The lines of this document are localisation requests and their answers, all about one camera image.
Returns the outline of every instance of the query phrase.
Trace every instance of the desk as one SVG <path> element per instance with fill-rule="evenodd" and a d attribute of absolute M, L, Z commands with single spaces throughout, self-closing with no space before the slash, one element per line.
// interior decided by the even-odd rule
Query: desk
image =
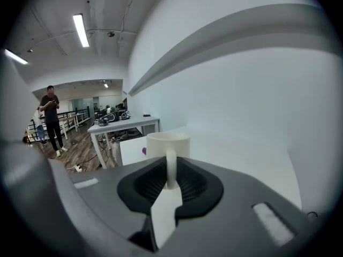
<path fill-rule="evenodd" d="M 94 125 L 94 126 L 90 127 L 88 129 L 88 132 L 91 135 L 91 138 L 92 138 L 92 141 L 93 141 L 93 145 L 94 145 L 96 154 L 98 155 L 98 158 L 100 160 L 100 163 L 101 163 L 102 167 L 104 169 L 106 169 L 106 165 L 105 165 L 105 162 L 104 162 L 104 160 L 103 160 L 103 158 L 101 156 L 101 152 L 100 152 L 100 149 L 99 149 L 99 144 L 98 144 L 98 140 L 96 138 L 96 135 L 98 135 L 98 134 L 105 134 L 107 147 L 108 147 L 108 149 L 111 149 L 111 146 L 109 144 L 109 140 L 108 140 L 108 137 L 107 137 L 107 133 L 108 132 L 127 130 L 127 129 L 134 128 L 134 127 L 148 126 L 148 125 L 155 125 L 155 132 L 159 132 L 160 131 L 160 128 L 159 128 L 159 118 L 155 118 L 155 117 L 152 117 L 152 116 L 149 116 L 149 117 L 143 117 L 143 116 L 134 117 L 134 116 L 131 116 L 130 119 L 119 120 L 117 122 L 112 122 L 112 123 L 109 123 L 106 126 Z"/>
<path fill-rule="evenodd" d="M 87 112 L 82 112 L 82 113 L 77 113 L 77 114 L 70 115 L 70 116 L 82 116 L 82 119 L 81 119 L 81 123 L 82 123 L 86 119 L 85 118 L 86 114 L 88 115 Z M 76 117 L 75 119 L 76 119 L 77 126 L 79 126 L 79 119 L 78 119 L 78 117 Z"/>
<path fill-rule="evenodd" d="M 64 117 L 64 118 L 60 118 L 59 121 L 62 122 L 62 128 L 63 128 L 63 132 L 64 132 L 64 136 L 65 136 L 65 139 L 68 140 L 68 137 L 66 135 L 66 132 L 65 132 L 65 127 L 64 127 L 64 121 L 68 121 L 68 120 L 72 120 L 74 119 L 75 121 L 75 130 L 77 132 L 77 127 L 78 127 L 78 121 L 77 121 L 77 114 L 74 114 L 70 117 Z"/>
<path fill-rule="evenodd" d="M 213 132 L 181 127 L 168 133 L 191 137 L 190 158 L 253 176 L 301 209 L 298 182 L 287 150 L 233 139 Z M 146 137 L 120 143 L 123 165 L 146 160 Z"/>

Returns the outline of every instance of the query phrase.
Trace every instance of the ceiling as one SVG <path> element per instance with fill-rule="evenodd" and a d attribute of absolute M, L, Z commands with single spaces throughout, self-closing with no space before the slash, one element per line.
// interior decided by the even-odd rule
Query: ceiling
<path fill-rule="evenodd" d="M 128 59 L 137 33 L 157 0 L 31 0 L 5 48 L 30 64 L 79 52 Z M 72 16 L 82 13 L 89 48 L 83 48 Z M 115 36 L 108 37 L 109 32 Z"/>
<path fill-rule="evenodd" d="M 77 82 L 70 82 L 70 83 L 64 83 L 59 85 L 54 85 L 55 90 L 59 90 L 61 88 L 74 88 L 78 86 L 92 86 L 92 85 L 103 85 L 107 84 L 109 87 L 122 87 L 123 80 L 122 79 L 111 79 L 111 80 L 86 80 L 86 81 L 77 81 Z M 46 88 L 41 88 L 38 90 L 33 91 L 33 94 L 37 98 L 41 98 L 47 93 Z"/>

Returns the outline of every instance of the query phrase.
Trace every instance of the white wall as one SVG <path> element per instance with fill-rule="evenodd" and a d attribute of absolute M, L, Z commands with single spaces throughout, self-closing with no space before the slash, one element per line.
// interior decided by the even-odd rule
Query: white wall
<path fill-rule="evenodd" d="M 60 100 L 59 101 L 59 109 L 57 110 L 58 113 L 60 112 L 67 112 L 69 110 L 69 100 Z"/>
<path fill-rule="evenodd" d="M 198 29 L 235 12 L 283 3 L 316 5 L 313 0 L 159 0 L 140 29 L 130 57 L 130 88 L 158 59 Z"/>
<path fill-rule="evenodd" d="M 35 91 L 75 81 L 126 79 L 127 63 L 113 55 L 96 56 L 88 52 L 19 66 L 19 73 L 31 91 Z"/>
<path fill-rule="evenodd" d="M 74 110 L 73 108 L 73 102 L 71 100 L 68 101 L 68 111 Z"/>
<path fill-rule="evenodd" d="M 316 5 L 311 0 L 161 0 L 139 32 L 124 90 L 205 25 L 251 7 L 281 3 Z M 320 213 L 332 208 L 341 174 L 341 71 L 341 58 L 328 52 L 255 49 L 184 69 L 128 96 L 128 104 L 132 114 L 159 117 L 164 131 L 198 126 L 286 149 L 303 210 Z"/>
<path fill-rule="evenodd" d="M 59 100 L 69 100 L 96 96 L 122 96 L 122 89 L 118 86 L 109 85 L 105 88 L 103 85 L 83 85 L 67 88 L 55 89 L 55 94 Z"/>

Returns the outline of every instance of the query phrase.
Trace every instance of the coffee mug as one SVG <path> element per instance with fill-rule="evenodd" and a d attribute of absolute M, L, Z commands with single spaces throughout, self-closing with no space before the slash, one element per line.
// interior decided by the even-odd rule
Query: coffee mug
<path fill-rule="evenodd" d="M 185 134 L 155 132 L 147 135 L 147 158 L 167 158 L 167 189 L 176 187 L 176 158 L 189 158 L 190 137 Z"/>

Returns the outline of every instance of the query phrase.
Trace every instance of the fluorescent light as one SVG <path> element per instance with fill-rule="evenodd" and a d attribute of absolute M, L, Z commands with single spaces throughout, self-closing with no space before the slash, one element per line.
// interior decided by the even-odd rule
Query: fluorescent light
<path fill-rule="evenodd" d="M 88 39 L 85 31 L 84 18 L 82 14 L 77 14 L 73 16 L 74 23 L 76 26 L 77 33 L 79 34 L 81 44 L 84 48 L 89 47 Z"/>
<path fill-rule="evenodd" d="M 9 57 L 11 57 L 12 59 L 22 63 L 23 65 L 26 65 L 27 64 L 27 61 L 22 59 L 21 57 L 19 57 L 18 55 L 12 53 L 11 51 L 5 49 L 5 54 Z"/>

